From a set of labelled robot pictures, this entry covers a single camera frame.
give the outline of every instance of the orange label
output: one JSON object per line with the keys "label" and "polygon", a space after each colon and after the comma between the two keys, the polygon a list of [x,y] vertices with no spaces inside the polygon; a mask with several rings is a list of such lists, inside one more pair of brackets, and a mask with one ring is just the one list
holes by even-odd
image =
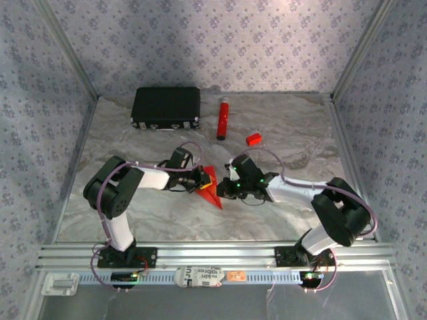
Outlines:
{"label": "orange label", "polygon": [[229,282],[243,282],[246,281],[245,271],[228,271],[227,281]]}

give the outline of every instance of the red cylinder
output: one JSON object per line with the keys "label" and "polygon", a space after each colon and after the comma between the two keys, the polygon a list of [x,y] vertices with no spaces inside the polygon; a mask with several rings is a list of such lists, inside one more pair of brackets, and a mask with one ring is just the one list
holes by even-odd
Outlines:
{"label": "red cylinder", "polygon": [[216,131],[216,139],[225,140],[227,135],[228,110],[230,104],[227,98],[221,99],[220,117],[218,118],[218,130]]}

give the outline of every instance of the patterned wallpaper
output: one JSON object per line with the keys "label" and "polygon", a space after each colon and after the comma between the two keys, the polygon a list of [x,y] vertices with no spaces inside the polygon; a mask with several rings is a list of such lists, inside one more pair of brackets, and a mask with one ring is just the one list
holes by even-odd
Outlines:
{"label": "patterned wallpaper", "polygon": [[398,1],[339,108],[382,239],[427,319],[427,2]]}
{"label": "patterned wallpaper", "polygon": [[0,319],[16,319],[91,103],[32,2],[0,12]]}
{"label": "patterned wallpaper", "polygon": [[378,0],[50,0],[100,95],[330,93]]}

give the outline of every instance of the small red block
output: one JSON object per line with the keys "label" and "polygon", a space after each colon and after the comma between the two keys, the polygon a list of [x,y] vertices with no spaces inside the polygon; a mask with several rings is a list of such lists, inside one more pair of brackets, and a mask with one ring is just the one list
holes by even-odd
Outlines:
{"label": "small red block", "polygon": [[255,133],[254,135],[250,135],[246,138],[246,143],[248,145],[256,145],[257,143],[260,143],[262,140],[262,137],[259,133]]}

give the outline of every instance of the black case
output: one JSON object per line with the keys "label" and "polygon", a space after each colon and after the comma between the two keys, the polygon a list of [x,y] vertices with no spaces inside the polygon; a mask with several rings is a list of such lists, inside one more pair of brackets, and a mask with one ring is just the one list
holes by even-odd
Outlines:
{"label": "black case", "polygon": [[140,129],[199,127],[200,90],[194,87],[139,88],[131,122]]}

